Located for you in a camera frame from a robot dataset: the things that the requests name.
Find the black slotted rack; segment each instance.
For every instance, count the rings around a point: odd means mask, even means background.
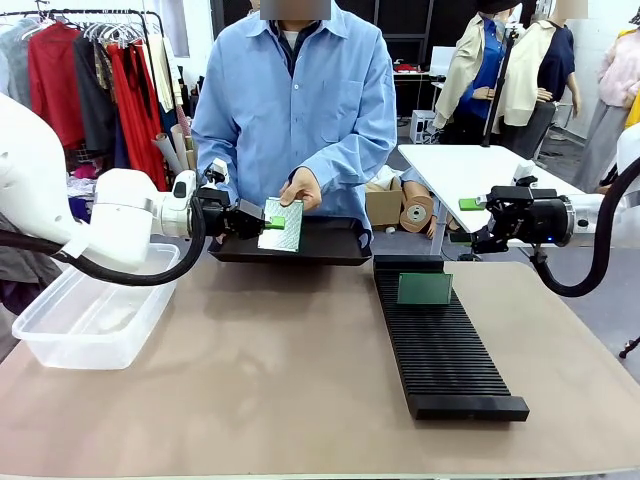
[[[511,395],[452,292],[449,305],[399,305],[401,273],[442,273],[440,257],[376,257],[378,296],[407,405],[416,420],[524,422],[529,408]]]

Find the brown table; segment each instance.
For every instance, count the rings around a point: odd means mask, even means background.
[[[523,424],[415,423],[362,268],[203,258],[121,372],[0,366],[0,473],[537,476],[640,467],[640,387],[519,264],[449,264]]]

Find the black hat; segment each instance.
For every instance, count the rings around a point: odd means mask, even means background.
[[[488,14],[496,14],[517,7],[522,0],[476,0],[478,11]]]
[[[638,9],[638,14],[631,19],[629,23],[633,23],[634,25],[640,25],[640,8]]]

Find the cream jacket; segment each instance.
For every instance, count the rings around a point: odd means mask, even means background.
[[[480,15],[476,15],[456,45],[447,80],[436,104],[436,128],[444,128],[458,108],[460,98],[478,76],[484,57],[484,45],[484,21]]]
[[[514,127],[529,123],[538,100],[538,72],[555,31],[556,27],[546,20],[534,23],[513,47],[493,133],[500,133],[501,118]]]

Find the person's hand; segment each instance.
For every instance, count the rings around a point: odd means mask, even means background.
[[[573,96],[573,118],[578,118],[582,113],[582,99],[578,96]]]
[[[624,108],[633,107],[633,103],[636,101],[636,97],[631,93],[627,93],[627,98],[624,100]]]
[[[294,200],[302,200],[304,211],[308,212],[322,204],[322,192],[316,176],[307,167],[300,167],[291,182],[280,190],[280,205],[288,207]]]
[[[438,223],[438,217],[436,217],[435,215],[431,217],[431,220],[429,221],[429,229],[427,230],[427,238],[429,238],[429,240],[433,240],[433,237],[436,234],[436,227]]]
[[[551,94],[551,92],[549,92],[548,90],[545,90],[544,88],[538,89],[539,102],[545,103],[545,102],[550,102],[551,100],[553,100],[553,95]]]
[[[473,98],[476,100],[493,100],[496,96],[496,91],[489,87],[477,88],[473,91]]]

